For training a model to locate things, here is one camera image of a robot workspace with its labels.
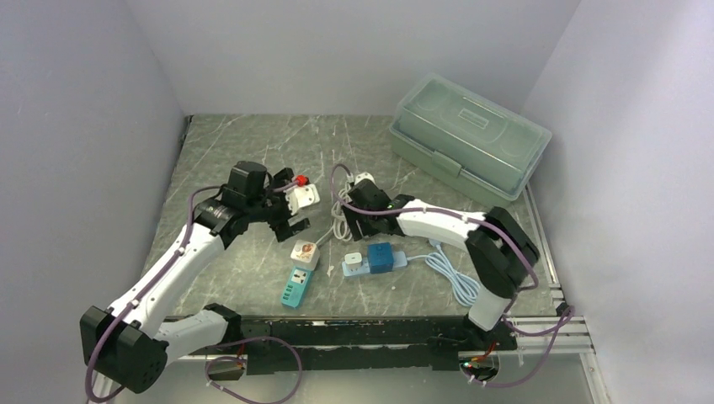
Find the small white charger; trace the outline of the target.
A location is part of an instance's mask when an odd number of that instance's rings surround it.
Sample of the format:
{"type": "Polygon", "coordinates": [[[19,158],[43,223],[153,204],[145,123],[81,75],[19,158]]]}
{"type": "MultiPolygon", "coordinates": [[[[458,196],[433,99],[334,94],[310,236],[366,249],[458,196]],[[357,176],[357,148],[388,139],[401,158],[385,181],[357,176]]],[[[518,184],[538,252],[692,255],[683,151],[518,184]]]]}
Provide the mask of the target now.
{"type": "Polygon", "coordinates": [[[362,265],[363,257],[360,252],[351,252],[344,256],[344,266],[348,271],[355,271],[362,265]]]}

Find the blue cube adapter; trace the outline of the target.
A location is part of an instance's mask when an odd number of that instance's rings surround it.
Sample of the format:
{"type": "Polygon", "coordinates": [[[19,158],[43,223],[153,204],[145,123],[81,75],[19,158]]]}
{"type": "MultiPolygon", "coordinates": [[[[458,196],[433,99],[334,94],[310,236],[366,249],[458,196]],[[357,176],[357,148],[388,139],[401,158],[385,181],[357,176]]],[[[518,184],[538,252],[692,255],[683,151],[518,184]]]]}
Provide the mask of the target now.
{"type": "Polygon", "coordinates": [[[384,274],[394,268],[395,259],[390,242],[374,243],[367,246],[370,274],[384,274]]]}

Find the white cube socket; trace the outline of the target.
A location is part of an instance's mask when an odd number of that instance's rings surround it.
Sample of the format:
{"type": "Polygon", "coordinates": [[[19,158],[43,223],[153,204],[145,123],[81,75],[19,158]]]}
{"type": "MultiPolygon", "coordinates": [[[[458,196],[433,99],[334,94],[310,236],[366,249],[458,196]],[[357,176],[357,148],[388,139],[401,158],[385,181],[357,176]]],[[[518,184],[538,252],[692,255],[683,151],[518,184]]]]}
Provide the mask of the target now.
{"type": "Polygon", "coordinates": [[[290,252],[290,259],[300,270],[312,272],[316,269],[320,251],[315,242],[297,240],[290,252]]]}

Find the teal power strip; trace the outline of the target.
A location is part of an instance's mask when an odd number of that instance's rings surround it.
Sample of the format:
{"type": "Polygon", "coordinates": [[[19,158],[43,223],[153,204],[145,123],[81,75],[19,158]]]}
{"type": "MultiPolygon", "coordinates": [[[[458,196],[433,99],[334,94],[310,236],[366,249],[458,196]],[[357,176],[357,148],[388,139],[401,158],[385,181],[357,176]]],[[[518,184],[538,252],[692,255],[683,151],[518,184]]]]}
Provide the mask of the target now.
{"type": "MultiPolygon", "coordinates": [[[[339,202],[333,202],[331,208],[332,224],[330,230],[315,242],[318,248],[332,237],[341,241],[350,241],[352,239],[341,208],[342,205],[339,202]]],[[[297,309],[301,305],[314,271],[300,270],[293,264],[290,277],[280,297],[280,302],[283,306],[297,309]]]]}

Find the light blue power strip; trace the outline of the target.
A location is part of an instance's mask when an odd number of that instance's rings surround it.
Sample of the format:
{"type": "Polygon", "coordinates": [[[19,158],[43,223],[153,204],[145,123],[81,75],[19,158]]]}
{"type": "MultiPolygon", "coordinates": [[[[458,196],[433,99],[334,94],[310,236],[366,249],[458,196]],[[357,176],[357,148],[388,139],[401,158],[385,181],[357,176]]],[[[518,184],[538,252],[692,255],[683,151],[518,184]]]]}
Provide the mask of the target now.
{"type": "MultiPolygon", "coordinates": [[[[429,268],[433,269],[437,274],[440,274],[450,282],[452,293],[459,305],[470,307],[475,304],[482,288],[481,284],[474,278],[469,277],[456,269],[446,256],[441,242],[429,239],[429,244],[434,249],[432,252],[411,257],[408,257],[404,251],[397,251],[394,247],[392,247],[395,259],[392,272],[406,268],[412,261],[423,260],[429,268]]],[[[344,266],[344,260],[342,261],[341,266],[344,277],[354,278],[363,275],[374,275],[369,272],[367,250],[366,254],[362,254],[362,257],[362,265],[355,271],[348,271],[344,266]]]]}

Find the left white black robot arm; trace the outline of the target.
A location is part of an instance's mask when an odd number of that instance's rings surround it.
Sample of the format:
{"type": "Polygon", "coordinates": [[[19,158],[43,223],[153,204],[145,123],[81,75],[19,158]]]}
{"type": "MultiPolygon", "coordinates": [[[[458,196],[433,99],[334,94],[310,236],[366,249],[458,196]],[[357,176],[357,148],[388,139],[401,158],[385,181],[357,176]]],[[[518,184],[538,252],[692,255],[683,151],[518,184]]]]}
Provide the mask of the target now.
{"type": "Polygon", "coordinates": [[[184,227],[171,247],[141,279],[107,308],[89,307],[80,319],[87,365],[85,392],[94,403],[124,389],[142,393],[174,360],[202,348],[223,354],[244,339],[242,317],[210,304],[178,322],[166,317],[200,272],[253,223],[265,223],[283,242],[310,225],[293,222],[299,210],[319,202],[316,186],[286,167],[275,175],[258,162],[240,161],[221,185],[205,187],[211,197],[188,198],[184,227]]]}

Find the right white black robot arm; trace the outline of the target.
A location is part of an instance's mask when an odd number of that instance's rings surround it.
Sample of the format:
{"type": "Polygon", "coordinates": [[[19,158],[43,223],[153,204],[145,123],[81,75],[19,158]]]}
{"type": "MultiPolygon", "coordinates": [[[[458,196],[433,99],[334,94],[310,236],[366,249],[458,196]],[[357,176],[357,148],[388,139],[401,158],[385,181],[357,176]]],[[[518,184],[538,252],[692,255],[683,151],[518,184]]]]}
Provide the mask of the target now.
{"type": "Polygon", "coordinates": [[[534,267],[541,253],[504,208],[467,212],[406,194],[392,198],[369,179],[356,183],[338,202],[356,240],[376,234],[421,237],[468,253],[481,284],[463,329],[474,349],[495,340],[495,326],[525,289],[524,280],[531,278],[533,286],[538,285],[534,267]]]}

